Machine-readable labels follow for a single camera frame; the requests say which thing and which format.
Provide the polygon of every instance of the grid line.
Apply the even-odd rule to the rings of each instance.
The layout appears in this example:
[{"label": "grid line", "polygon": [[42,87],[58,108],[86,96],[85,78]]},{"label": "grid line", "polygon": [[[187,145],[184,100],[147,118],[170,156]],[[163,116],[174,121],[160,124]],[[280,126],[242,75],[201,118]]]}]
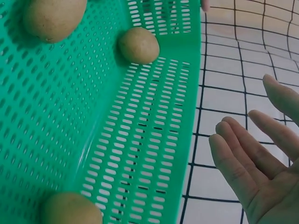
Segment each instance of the grid line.
[{"label": "grid line", "polygon": [[[210,148],[208,146],[207,139],[214,132],[212,128],[214,128],[214,125],[216,124],[215,122],[219,122],[221,118],[227,115],[236,118],[236,120],[239,121],[240,124],[245,126],[245,128],[251,134],[256,134],[255,130],[252,129],[253,123],[249,123],[248,111],[253,109],[252,107],[255,106],[255,102],[253,101],[257,99],[258,101],[260,100],[261,102],[263,102],[264,99],[267,98],[267,96],[264,90],[255,92],[255,87],[261,89],[263,79],[259,77],[259,75],[257,74],[251,74],[251,72],[259,72],[257,69],[262,69],[263,71],[269,72],[271,75],[273,75],[276,80],[280,80],[280,83],[282,84],[288,85],[290,87],[299,87],[298,83],[285,78],[281,78],[281,73],[283,72],[286,72],[286,74],[290,74],[290,76],[293,77],[299,74],[299,50],[291,49],[291,45],[294,43],[294,41],[299,41],[299,38],[294,36],[294,32],[291,33],[290,31],[291,28],[294,28],[291,27],[292,25],[294,25],[295,27],[299,27],[298,24],[293,23],[294,15],[299,16],[298,13],[294,12],[295,0],[292,0],[292,10],[284,9],[279,6],[269,4],[268,2],[266,2],[266,0],[262,2],[252,2],[257,3],[259,5],[261,9],[260,13],[245,11],[243,9],[237,9],[236,0],[234,0],[231,8],[213,7],[212,10],[217,8],[234,11],[234,17],[231,17],[232,22],[229,21],[228,24],[226,24],[222,20],[210,21],[210,17],[204,14],[205,20],[202,21],[202,28],[203,30],[205,29],[205,32],[201,33],[201,35],[202,40],[205,39],[205,41],[202,41],[202,48],[204,50],[202,58],[205,57],[205,60],[203,63],[203,68],[201,68],[200,70],[202,77],[199,83],[198,104],[196,106],[196,119],[198,120],[194,121],[192,133],[193,151],[191,151],[188,162],[188,170],[190,172],[189,176],[186,177],[185,192],[182,196],[183,212],[181,219],[179,220],[180,224],[190,223],[190,219],[188,218],[188,216],[190,215],[190,211],[188,211],[187,209],[190,209],[194,205],[193,203],[196,203],[196,201],[216,202],[216,204],[212,204],[216,206],[217,203],[227,203],[228,207],[231,207],[232,204],[240,204],[238,200],[233,200],[231,196],[221,196],[221,194],[219,194],[218,192],[215,192],[215,195],[213,195],[211,194],[211,192],[207,192],[207,190],[209,190],[207,189],[209,186],[211,186],[211,189],[215,189],[216,187],[218,187],[209,185],[215,184],[215,182],[213,181],[215,181],[215,178],[217,177],[213,176],[213,178],[209,178],[209,176],[207,175],[214,175],[218,171],[216,171],[217,168],[212,163],[212,158],[207,157],[211,156],[208,155],[210,154]],[[291,12],[290,19],[285,19],[285,17],[273,17],[271,13],[267,11],[268,8],[266,7],[268,6],[283,10],[284,12]],[[257,28],[237,25],[236,20],[238,19],[238,12],[248,12],[252,14],[261,15],[261,27]],[[285,25],[285,28],[287,28],[287,33],[281,33],[277,30],[271,30],[270,27],[267,28],[267,23],[269,23],[269,19],[277,19],[277,21],[281,21],[282,24]],[[219,25],[222,28],[232,27],[232,29],[229,29],[230,33],[227,34],[225,32],[222,33],[221,31],[215,31],[212,25]],[[259,38],[258,42],[255,42],[254,40],[251,41],[250,39],[244,40],[242,34],[238,33],[238,28],[246,28],[248,32],[253,32],[254,34],[256,33],[256,31],[260,31],[257,34],[257,37]],[[284,37],[284,42],[282,44],[276,45],[276,42],[272,41],[271,35],[273,35],[274,38],[278,38],[278,40],[281,40],[280,38]],[[261,57],[261,60],[254,58],[254,56]],[[228,69],[229,66],[235,66],[236,69]],[[226,78],[230,81],[236,80],[239,86],[235,87],[234,85],[227,85],[227,83],[222,84],[221,82]],[[244,104],[242,104],[242,106],[240,107],[241,109],[239,109],[238,107],[234,107],[234,109],[230,110],[230,108],[227,107],[223,102],[219,103],[219,106],[215,106],[217,105],[217,99],[215,98],[219,95],[218,91],[221,91],[221,93],[223,92],[223,96],[220,97],[221,100],[224,100],[225,97],[236,96],[236,98],[238,99],[237,103],[240,103],[239,97],[241,96],[243,98],[242,102],[244,102]],[[283,116],[279,114],[274,119],[283,122],[285,125],[287,124],[287,122],[290,121],[289,119],[287,119],[285,114],[283,114]],[[276,147],[273,141],[271,141],[271,139],[266,139],[264,137],[256,137],[256,139],[260,144],[266,145],[271,149],[275,149]],[[204,176],[198,175],[198,172],[206,172],[205,178],[207,179],[200,179],[197,182],[195,178],[202,178]],[[244,209],[241,207],[234,208],[238,208],[238,212],[236,212],[235,210],[235,214],[239,214],[239,216],[237,217],[238,219],[235,219],[234,223],[238,222],[240,224],[244,224],[246,220],[246,214]],[[218,212],[216,208],[213,209],[214,211],[212,211],[211,218],[214,218],[213,216],[215,212]]]}]

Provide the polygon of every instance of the potato skin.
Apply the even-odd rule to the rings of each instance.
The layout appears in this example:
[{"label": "potato skin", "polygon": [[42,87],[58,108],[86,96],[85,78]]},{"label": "potato skin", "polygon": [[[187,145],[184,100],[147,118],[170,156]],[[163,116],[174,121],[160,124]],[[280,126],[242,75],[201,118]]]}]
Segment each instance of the potato skin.
[{"label": "potato skin", "polygon": [[150,31],[142,27],[129,29],[119,39],[118,44],[123,56],[137,64],[149,64],[160,54],[158,40]]},{"label": "potato skin", "polygon": [[29,0],[24,9],[25,29],[46,43],[67,38],[82,21],[87,0]]},{"label": "potato skin", "polygon": [[42,224],[102,224],[102,213],[80,194],[57,193],[41,206]]}]

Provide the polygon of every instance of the tile grout line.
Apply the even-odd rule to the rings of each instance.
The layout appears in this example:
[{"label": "tile grout line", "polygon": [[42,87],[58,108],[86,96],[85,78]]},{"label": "tile grout line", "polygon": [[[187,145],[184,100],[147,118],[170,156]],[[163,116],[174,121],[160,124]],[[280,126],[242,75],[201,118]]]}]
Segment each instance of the tile grout line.
[{"label": "tile grout line", "polygon": [[[237,29],[236,29],[236,4],[235,4],[235,1],[234,0],[234,23],[235,23],[235,39],[237,41],[237,44],[238,44],[238,48],[239,48],[239,53],[240,53],[240,63],[241,63],[241,69],[242,69],[242,78],[243,78],[243,85],[244,85],[244,103],[245,103],[245,128],[246,130],[248,130],[248,111],[247,111],[247,96],[246,96],[246,84],[245,84],[245,77],[244,77],[244,67],[243,67],[243,60],[242,60],[242,54],[241,54],[241,49],[240,49],[240,43],[238,41],[238,37],[237,37]],[[240,224],[243,223],[243,216],[241,215],[241,219],[240,219]]]},{"label": "tile grout line", "polygon": [[[203,72],[203,84],[205,82],[205,75],[206,75],[207,34],[206,34],[206,43],[205,43],[205,46],[206,46],[206,48],[205,48],[205,62],[204,62],[204,72]],[[200,107],[202,107],[203,95],[204,95],[204,88],[201,89]],[[196,128],[196,132],[197,133],[199,132],[200,117],[201,117],[201,110],[199,110],[199,117],[198,117],[198,121],[197,121],[197,128]],[[195,142],[194,142],[194,147],[193,147],[193,155],[192,155],[192,162],[194,162],[194,160],[195,160],[197,141],[198,141],[198,137],[195,136]],[[184,205],[183,205],[183,210],[182,210],[182,216],[181,216],[180,224],[183,224],[184,218],[185,218],[185,211],[186,211],[187,202],[188,202],[188,196],[189,196],[190,187],[191,187],[191,180],[192,180],[193,168],[194,168],[194,166],[191,166],[190,172],[189,172],[189,179],[188,179],[188,185],[187,185],[187,190],[186,190],[186,198],[184,200]]]}]

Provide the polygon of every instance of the palm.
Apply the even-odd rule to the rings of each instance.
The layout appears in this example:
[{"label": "palm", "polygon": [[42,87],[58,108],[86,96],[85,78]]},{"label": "palm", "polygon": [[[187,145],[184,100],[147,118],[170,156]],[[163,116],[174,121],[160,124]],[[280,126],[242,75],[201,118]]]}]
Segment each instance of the palm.
[{"label": "palm", "polygon": [[[299,95],[269,76],[264,85],[271,102],[298,125]],[[299,137],[259,111],[251,111],[249,117],[294,164],[287,168],[236,120],[226,117],[210,138],[215,165],[237,194],[249,223],[298,223]]]}]

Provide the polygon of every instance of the basket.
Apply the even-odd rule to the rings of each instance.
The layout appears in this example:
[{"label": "basket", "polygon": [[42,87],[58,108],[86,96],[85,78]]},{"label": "basket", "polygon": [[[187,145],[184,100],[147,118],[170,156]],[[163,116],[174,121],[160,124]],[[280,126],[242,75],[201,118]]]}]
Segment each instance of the basket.
[{"label": "basket", "polygon": [[[0,0],[0,222],[37,224],[53,191],[80,192],[107,224],[176,222],[199,79],[199,3],[89,0],[66,40],[23,29]],[[116,40],[142,26],[161,47],[129,64]]]}]

